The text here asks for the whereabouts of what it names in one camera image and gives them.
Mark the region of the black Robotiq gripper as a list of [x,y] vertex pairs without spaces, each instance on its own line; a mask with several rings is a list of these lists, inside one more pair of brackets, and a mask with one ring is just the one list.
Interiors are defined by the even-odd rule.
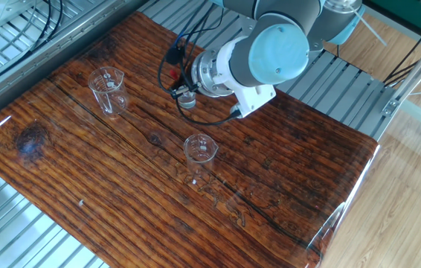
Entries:
[[185,65],[184,58],[180,59],[180,68],[174,69],[175,88],[170,90],[173,99],[188,98],[195,99],[198,84],[192,81],[190,71]]

